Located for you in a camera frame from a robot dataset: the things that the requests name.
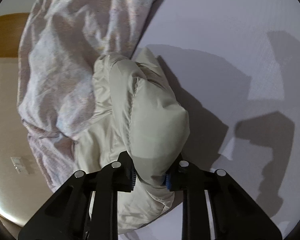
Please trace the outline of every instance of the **white table surface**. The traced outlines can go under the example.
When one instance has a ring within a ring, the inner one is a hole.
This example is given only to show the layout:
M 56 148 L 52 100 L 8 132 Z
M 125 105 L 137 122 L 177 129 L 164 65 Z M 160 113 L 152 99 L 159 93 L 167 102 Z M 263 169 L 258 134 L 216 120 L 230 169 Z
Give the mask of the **white table surface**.
M 228 171 L 286 236 L 300 219 L 298 0 L 164 0 L 138 46 L 189 111 L 186 158 Z M 124 237 L 181 239 L 181 216 Z

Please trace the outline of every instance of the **lavender cloth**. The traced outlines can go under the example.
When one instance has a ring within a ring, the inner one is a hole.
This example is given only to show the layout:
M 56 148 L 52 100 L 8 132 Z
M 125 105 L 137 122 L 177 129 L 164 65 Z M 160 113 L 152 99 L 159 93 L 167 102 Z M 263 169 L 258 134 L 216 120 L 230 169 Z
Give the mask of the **lavender cloth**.
M 18 112 L 50 189 L 77 169 L 73 146 L 94 111 L 93 64 L 130 57 L 154 0 L 37 0 L 19 46 Z

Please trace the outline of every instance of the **wrinkled fabric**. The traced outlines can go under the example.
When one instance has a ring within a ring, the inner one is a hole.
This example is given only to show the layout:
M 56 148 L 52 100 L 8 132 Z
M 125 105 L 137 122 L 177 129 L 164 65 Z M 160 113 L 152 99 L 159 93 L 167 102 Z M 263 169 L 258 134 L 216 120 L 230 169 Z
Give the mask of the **wrinkled fabric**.
M 171 207 L 174 194 L 162 184 L 188 138 L 189 118 L 147 48 L 136 63 L 115 52 L 101 56 L 92 83 L 95 111 L 78 136 L 74 156 L 86 173 L 116 161 L 123 151 L 131 156 L 138 177 L 131 193 L 118 192 L 122 234 Z
M 73 146 L 90 125 L 93 64 L 130 57 L 154 0 L 37 0 L 19 46 L 18 112 L 47 184 L 56 191 L 78 166 Z

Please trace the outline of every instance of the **jacket seam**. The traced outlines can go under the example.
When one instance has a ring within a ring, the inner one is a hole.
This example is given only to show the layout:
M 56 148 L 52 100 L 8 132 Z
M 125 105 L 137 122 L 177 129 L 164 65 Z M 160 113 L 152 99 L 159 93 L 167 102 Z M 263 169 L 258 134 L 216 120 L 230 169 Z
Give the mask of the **jacket seam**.
M 109 77 L 110 77 L 110 72 L 111 72 L 111 69 L 113 68 L 113 66 L 118 63 L 119 61 L 121 60 L 124 60 L 124 59 L 127 59 L 126 57 L 120 57 L 120 58 L 117 58 L 111 65 L 110 65 L 110 68 L 108 70 L 108 81 L 109 81 Z
M 133 96 L 132 96 L 132 99 L 131 99 L 131 107 L 130 107 L 130 116 L 129 116 L 129 147 L 130 147 L 130 153 L 132 151 L 132 147 L 131 147 L 131 117 L 132 117 L 132 108 L 133 108 L 133 101 L 134 101 L 134 98 L 136 97 L 136 93 L 137 93 L 137 88 L 138 88 L 138 85 L 139 85 L 139 81 L 140 79 L 137 78 L 136 80 L 136 83 L 134 84 L 134 93 L 133 93 Z

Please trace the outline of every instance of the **white puffer jacket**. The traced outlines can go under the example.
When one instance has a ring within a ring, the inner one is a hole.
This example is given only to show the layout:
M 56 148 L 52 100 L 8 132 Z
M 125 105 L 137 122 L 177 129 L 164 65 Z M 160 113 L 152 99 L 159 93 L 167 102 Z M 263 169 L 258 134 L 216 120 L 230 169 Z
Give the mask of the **white puffer jacket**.
M 154 55 L 143 49 L 136 63 L 111 53 L 94 65 L 95 112 L 75 144 L 79 168 L 99 171 L 127 151 L 138 173 L 131 193 L 118 192 L 119 234 L 149 223 L 171 207 L 164 175 L 189 135 L 187 111 Z

